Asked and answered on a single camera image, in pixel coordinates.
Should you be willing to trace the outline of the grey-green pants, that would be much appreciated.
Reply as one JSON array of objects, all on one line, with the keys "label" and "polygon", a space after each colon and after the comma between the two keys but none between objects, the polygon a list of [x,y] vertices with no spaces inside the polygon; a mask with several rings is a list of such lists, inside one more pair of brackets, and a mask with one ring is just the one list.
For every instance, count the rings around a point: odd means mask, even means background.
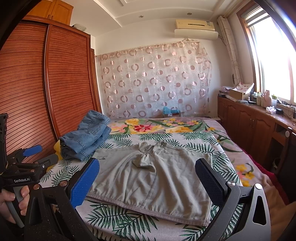
[{"label": "grey-green pants", "polygon": [[207,226],[212,202],[195,172],[201,154],[163,141],[98,149],[100,170],[87,198],[187,225]]}]

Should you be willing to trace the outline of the yellow plush toy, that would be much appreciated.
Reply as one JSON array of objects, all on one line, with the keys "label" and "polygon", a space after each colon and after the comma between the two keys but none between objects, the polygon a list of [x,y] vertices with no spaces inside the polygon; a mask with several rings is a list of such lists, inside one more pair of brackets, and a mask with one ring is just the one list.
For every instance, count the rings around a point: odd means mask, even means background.
[{"label": "yellow plush toy", "polygon": [[[55,154],[58,156],[58,161],[62,160],[62,156],[61,156],[61,143],[60,140],[58,140],[56,142],[56,144],[54,145],[54,150],[55,150]],[[46,171],[49,172],[56,164],[53,164],[52,166],[49,166]]]}]

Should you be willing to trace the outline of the palm leaf bed sheet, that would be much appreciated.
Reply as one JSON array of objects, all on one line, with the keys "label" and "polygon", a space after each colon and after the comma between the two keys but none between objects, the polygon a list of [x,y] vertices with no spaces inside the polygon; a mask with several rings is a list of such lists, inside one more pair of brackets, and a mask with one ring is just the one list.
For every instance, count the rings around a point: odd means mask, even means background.
[{"label": "palm leaf bed sheet", "polygon": [[77,211],[99,240],[197,240],[218,213],[195,172],[204,158],[241,181],[212,133],[110,135],[99,175]]}]

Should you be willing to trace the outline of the floral bed cover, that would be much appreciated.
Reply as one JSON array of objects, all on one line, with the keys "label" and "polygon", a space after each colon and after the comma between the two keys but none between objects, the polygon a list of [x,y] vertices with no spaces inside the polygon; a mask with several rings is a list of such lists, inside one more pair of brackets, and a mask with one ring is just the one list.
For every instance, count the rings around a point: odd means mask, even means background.
[{"label": "floral bed cover", "polygon": [[121,148],[159,141],[212,156],[213,169],[225,180],[251,187],[260,183],[273,186],[271,178],[259,169],[226,130],[210,118],[133,118],[109,124],[111,133],[103,148]]}]

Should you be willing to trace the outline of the folded blue jeans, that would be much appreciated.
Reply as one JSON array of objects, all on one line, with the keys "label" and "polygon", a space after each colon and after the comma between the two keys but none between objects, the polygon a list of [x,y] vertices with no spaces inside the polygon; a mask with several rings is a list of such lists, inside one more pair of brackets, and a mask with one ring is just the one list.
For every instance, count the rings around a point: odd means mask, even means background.
[{"label": "folded blue jeans", "polygon": [[108,138],[110,118],[94,110],[88,111],[77,130],[60,137],[63,159],[85,160]]}]

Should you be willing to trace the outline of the wooden sideboard cabinet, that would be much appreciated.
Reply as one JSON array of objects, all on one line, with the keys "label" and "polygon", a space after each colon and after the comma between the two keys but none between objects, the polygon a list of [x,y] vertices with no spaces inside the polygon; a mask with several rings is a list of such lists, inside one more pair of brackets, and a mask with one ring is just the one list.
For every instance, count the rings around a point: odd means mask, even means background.
[{"label": "wooden sideboard cabinet", "polygon": [[265,169],[272,171],[285,146],[285,132],[295,131],[287,116],[268,114],[261,106],[218,97],[217,114],[227,134],[241,149]]}]

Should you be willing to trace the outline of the wooden louvered wardrobe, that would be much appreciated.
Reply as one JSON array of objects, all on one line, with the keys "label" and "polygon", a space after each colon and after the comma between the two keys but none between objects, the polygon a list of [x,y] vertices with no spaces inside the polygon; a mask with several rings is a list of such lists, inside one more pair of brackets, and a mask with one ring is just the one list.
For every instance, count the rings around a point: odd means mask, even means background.
[{"label": "wooden louvered wardrobe", "polygon": [[41,145],[26,159],[54,151],[90,110],[101,111],[91,37],[70,26],[64,1],[1,1],[1,27],[16,6],[16,25],[1,42],[1,112],[8,114],[6,151]]}]

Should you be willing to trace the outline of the blue toy at bedhead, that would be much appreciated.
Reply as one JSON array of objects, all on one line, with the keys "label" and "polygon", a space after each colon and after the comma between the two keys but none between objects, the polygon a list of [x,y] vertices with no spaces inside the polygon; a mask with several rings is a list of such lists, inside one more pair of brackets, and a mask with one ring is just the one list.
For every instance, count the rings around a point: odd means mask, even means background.
[{"label": "blue toy at bedhead", "polygon": [[177,108],[168,108],[167,106],[163,107],[163,117],[180,117],[181,112]]}]

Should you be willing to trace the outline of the cardboard box on cabinet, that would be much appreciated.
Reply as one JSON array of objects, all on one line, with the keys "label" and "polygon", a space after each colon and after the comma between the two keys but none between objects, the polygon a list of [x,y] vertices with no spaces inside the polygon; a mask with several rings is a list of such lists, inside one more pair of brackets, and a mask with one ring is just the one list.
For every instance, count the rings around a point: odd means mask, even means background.
[{"label": "cardboard box on cabinet", "polygon": [[240,82],[234,89],[229,90],[229,96],[237,100],[247,100],[254,87],[252,84],[244,84]]}]

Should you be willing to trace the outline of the pink bottle on cabinet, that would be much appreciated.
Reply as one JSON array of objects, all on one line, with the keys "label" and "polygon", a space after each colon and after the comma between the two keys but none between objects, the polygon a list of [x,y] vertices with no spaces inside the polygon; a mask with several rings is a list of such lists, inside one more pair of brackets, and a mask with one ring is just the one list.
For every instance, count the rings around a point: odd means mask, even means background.
[{"label": "pink bottle on cabinet", "polygon": [[271,98],[271,95],[270,95],[270,91],[269,90],[266,90],[265,93],[264,93],[264,107],[270,107],[272,104],[272,98]]}]

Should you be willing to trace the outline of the side window curtain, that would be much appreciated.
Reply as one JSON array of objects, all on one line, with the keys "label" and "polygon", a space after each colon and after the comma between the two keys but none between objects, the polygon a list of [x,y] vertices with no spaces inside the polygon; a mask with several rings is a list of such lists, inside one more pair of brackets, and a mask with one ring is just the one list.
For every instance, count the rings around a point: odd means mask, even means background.
[{"label": "side window curtain", "polygon": [[232,29],[227,18],[225,18],[224,16],[219,16],[217,18],[217,23],[222,32],[222,36],[225,41],[226,48],[228,50],[228,54],[230,57],[234,85],[237,86],[240,82],[242,82],[242,74],[240,71],[234,35],[232,33]]}]

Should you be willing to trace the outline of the pink circle pattern curtain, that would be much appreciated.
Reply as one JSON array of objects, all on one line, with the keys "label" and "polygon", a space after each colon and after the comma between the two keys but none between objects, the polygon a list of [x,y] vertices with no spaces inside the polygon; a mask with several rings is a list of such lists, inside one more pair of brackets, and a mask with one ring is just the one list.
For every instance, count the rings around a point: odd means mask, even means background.
[{"label": "pink circle pattern curtain", "polygon": [[199,41],[150,45],[96,56],[107,115],[156,118],[163,110],[207,116],[212,63]]}]

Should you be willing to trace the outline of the white air conditioner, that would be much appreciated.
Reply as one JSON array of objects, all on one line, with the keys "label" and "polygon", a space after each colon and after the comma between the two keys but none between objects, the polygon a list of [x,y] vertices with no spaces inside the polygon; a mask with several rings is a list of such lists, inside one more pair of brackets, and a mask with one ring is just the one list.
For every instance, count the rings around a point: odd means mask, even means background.
[{"label": "white air conditioner", "polygon": [[188,39],[218,39],[218,32],[210,21],[176,19],[176,29],[174,30],[175,38]]}]

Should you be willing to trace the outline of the window with wooden frame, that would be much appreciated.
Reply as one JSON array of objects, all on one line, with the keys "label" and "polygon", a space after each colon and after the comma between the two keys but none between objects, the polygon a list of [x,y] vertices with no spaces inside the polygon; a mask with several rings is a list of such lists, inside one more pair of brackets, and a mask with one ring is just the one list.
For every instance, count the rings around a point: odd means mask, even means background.
[{"label": "window with wooden frame", "polygon": [[255,90],[295,105],[295,49],[284,30],[263,7],[248,1],[237,16],[246,35]]}]

